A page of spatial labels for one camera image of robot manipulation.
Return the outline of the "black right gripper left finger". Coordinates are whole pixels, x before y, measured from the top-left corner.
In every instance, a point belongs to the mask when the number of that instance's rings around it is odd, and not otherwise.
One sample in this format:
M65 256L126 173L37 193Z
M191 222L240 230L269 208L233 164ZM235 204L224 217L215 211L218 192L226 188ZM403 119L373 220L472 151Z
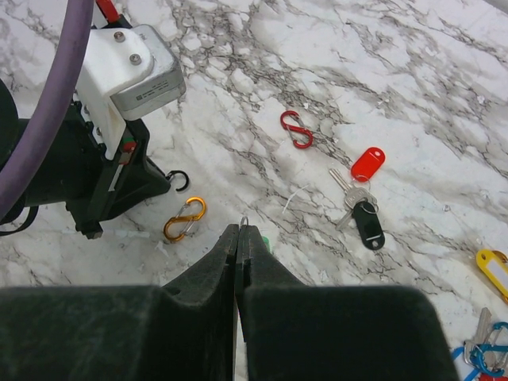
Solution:
M231 380L238 238L164 286L2 289L2 379Z

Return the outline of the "black key tag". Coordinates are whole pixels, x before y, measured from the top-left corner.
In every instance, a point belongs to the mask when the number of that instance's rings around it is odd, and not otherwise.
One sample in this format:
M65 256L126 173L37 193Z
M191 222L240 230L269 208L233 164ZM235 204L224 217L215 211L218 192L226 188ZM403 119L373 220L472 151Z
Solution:
M358 202L353 208L352 216L364 247L372 251L380 250L385 245L385 236L378 218L377 206L368 201Z

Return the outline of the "solid red key tag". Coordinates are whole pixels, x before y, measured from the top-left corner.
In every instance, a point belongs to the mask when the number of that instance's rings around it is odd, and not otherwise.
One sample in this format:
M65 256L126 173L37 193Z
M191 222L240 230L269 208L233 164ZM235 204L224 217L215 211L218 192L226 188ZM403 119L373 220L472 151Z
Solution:
M367 148L360 158L352 165L350 173L354 180L366 183L381 168L386 159L382 149Z

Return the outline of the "red S carabiner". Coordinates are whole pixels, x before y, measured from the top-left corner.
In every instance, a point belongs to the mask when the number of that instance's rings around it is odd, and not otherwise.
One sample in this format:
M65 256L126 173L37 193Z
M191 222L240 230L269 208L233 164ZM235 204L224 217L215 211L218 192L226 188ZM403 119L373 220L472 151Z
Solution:
M291 117L296 122L296 125L288 123L286 121L287 117ZM292 143L297 149L307 149L312 145L312 143L314 142L313 133L304 126L299 114L296 111L293 110L284 111L280 115L279 120L283 129L285 129L289 133ZM306 137L306 142L299 142L295 137L296 133Z

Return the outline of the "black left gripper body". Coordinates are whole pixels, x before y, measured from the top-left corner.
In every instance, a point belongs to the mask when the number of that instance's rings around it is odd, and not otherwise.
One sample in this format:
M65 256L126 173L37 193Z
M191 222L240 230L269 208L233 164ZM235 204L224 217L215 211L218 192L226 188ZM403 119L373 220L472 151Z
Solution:
M93 138L82 104L72 101L48 154L22 196L1 222L12 222L25 207L88 198L104 164L103 149ZM18 118L17 107L1 80L1 170L10 158L29 119Z

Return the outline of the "orange S carabiner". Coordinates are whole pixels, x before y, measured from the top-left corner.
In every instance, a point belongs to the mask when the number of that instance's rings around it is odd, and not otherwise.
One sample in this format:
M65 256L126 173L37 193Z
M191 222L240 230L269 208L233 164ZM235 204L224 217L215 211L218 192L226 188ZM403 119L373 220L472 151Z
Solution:
M200 205L199 211L194 214L185 214L184 212L194 204ZM207 204L203 198L197 196L188 198L179 212L166 221L163 227L163 234L165 238L172 243L182 240L190 232L194 223L205 216L206 211ZM172 234L171 230L175 224L184 224L184 226L177 234Z

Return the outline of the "red key tag white label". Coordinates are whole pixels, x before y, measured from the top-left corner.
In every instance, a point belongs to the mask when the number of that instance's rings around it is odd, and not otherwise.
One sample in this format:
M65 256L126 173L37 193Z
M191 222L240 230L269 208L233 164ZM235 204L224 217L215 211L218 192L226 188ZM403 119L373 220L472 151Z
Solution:
M504 372L502 375L501 374L492 375L492 374L487 374L487 373L481 372L479 374L478 380L479 381L508 381L508 377L507 377L506 372Z

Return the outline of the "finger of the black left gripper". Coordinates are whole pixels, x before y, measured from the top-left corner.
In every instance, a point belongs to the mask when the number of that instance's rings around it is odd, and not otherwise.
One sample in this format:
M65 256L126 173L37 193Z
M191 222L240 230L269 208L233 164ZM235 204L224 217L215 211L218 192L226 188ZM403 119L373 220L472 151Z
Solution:
M100 159L98 177L75 200L75 229L89 239L102 235L100 223L167 193L170 181L147 157L150 133L140 119L126 125L114 159Z

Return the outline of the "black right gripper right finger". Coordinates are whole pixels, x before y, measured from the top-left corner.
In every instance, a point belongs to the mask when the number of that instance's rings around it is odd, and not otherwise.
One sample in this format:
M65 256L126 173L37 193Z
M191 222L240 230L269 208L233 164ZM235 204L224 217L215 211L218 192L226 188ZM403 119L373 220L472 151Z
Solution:
M455 380L430 300L404 286L307 286L241 227L237 302L251 380Z

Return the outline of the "black S carabiner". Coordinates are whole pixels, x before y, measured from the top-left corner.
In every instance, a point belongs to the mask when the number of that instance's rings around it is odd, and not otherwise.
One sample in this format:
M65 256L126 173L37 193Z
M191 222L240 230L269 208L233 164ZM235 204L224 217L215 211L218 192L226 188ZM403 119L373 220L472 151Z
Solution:
M176 192L184 192L190 186L189 175L182 170L169 171L166 176L166 180L172 185L176 183L174 188Z

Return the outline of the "blue S carabiner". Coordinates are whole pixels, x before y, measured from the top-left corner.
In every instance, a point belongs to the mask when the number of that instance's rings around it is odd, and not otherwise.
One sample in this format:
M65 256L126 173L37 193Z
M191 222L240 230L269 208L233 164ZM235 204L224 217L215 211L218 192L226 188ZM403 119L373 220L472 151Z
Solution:
M492 379L507 377L507 344L498 343L498 337L504 333L507 333L507 323L496 322L479 343L465 341L452 351L459 380L479 380L483 375Z

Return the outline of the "green key tag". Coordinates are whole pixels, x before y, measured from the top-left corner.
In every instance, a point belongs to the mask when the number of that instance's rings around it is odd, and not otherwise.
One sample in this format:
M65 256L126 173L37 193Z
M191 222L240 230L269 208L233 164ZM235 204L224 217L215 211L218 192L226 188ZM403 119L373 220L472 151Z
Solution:
M262 236L261 238L262 238L263 243L264 243L264 248L267 250L267 252L271 252L271 246L270 246L269 239L267 237L265 237L265 236Z

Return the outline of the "yellow key tag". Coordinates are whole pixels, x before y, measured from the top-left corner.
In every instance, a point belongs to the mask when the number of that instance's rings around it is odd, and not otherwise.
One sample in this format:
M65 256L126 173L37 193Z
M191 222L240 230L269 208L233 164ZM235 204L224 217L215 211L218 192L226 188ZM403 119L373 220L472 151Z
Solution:
M481 272L499 291L503 301L507 303L507 255L497 250L482 249L476 253L475 261Z

